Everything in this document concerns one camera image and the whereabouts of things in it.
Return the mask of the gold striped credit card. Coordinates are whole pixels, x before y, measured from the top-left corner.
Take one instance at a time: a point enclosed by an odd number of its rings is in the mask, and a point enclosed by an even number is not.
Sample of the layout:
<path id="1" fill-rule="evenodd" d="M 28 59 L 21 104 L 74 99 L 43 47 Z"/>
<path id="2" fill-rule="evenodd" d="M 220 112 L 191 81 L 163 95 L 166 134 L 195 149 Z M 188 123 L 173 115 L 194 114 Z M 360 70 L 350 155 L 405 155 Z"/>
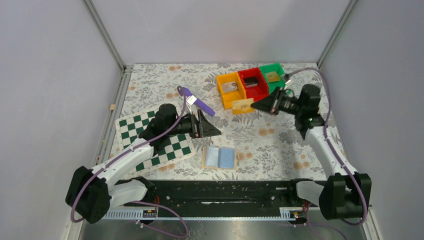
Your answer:
<path id="1" fill-rule="evenodd" d="M 280 76 L 275 71 L 267 72 L 265 77 L 269 83 L 279 82 L 281 80 Z"/>

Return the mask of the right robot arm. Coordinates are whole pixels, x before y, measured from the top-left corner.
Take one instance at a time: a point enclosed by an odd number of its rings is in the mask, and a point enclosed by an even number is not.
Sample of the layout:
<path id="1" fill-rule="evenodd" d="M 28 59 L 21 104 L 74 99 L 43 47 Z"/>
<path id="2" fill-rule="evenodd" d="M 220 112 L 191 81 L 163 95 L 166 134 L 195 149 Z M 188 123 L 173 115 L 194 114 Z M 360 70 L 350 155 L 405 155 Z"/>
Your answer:
<path id="1" fill-rule="evenodd" d="M 341 220 L 353 225 L 349 220 L 358 218 L 362 224 L 368 215 L 372 180 L 367 173 L 359 173 L 336 148 L 327 132 L 328 123 L 319 113 L 320 102 L 320 88 L 305 84 L 299 97 L 288 96 L 285 89 L 279 88 L 252 103 L 251 107 L 270 115 L 279 112 L 293 115 L 296 130 L 324 170 L 324 185 L 310 179 L 293 180 L 295 199 L 318 206 L 326 220 Z"/>

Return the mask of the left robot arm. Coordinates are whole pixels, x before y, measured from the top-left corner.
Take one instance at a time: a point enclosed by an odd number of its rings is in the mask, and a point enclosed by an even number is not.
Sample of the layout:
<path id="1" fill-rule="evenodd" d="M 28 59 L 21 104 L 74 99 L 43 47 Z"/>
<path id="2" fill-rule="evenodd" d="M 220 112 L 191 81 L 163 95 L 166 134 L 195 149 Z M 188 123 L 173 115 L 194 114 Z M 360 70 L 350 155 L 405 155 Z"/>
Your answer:
<path id="1" fill-rule="evenodd" d="M 110 208 L 142 200 L 149 191 L 146 180 L 122 177 L 139 164 L 151 160 L 165 150 L 170 138 L 189 135 L 191 138 L 220 136 L 222 132 L 210 123 L 201 109 L 197 114 L 177 114 L 171 103 L 162 104 L 145 128 L 115 157 L 92 168 L 81 166 L 73 173 L 65 203 L 90 224 L 98 222 Z"/>

